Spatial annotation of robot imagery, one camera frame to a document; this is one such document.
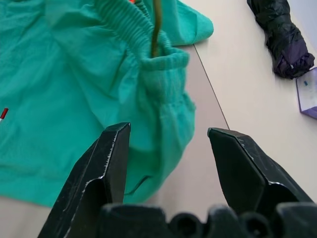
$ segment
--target green fabric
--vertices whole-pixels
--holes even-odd
[[[213,24],[209,18],[176,0],[161,0],[162,30],[174,46],[189,45],[212,35]],[[145,0],[145,6],[154,19],[153,0]]]
[[[182,13],[171,18],[196,29],[208,24],[209,33],[175,24],[166,29],[178,32],[174,43],[210,35],[211,22],[182,6],[196,22]],[[129,121],[124,201],[152,195],[193,136],[188,54],[161,32],[160,57],[149,58],[153,25],[141,1],[3,0],[0,12],[0,110],[9,108],[0,123],[0,194],[52,206],[100,133]]]

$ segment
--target purple box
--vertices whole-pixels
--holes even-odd
[[[301,113],[317,119],[317,68],[296,79]]]

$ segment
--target table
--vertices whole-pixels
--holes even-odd
[[[212,37],[196,47],[230,129],[252,136],[317,201],[317,121],[299,113],[295,81],[273,74],[246,0],[184,2],[214,23]]]
[[[197,106],[196,132],[180,164],[150,202],[165,208],[168,218],[189,211],[202,220],[208,207],[225,203],[207,138],[208,127],[227,128],[222,111],[230,129],[252,136],[317,201],[317,121],[299,113],[295,81],[272,73],[264,33],[246,0],[183,1],[214,23],[213,36],[196,48],[221,109],[195,48],[186,48],[191,54],[187,89]],[[49,211],[0,198],[1,237],[35,238]]]

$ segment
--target red marker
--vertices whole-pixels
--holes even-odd
[[[0,123],[1,121],[5,118],[6,113],[9,111],[8,108],[5,108],[4,111],[2,112],[1,116],[0,116]]]

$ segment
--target purple fabric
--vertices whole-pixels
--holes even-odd
[[[301,111],[301,113],[317,119],[317,107],[309,108],[307,110]]]
[[[315,57],[308,53],[304,39],[292,42],[275,61],[274,73],[284,78],[293,79],[308,72],[314,66]]]

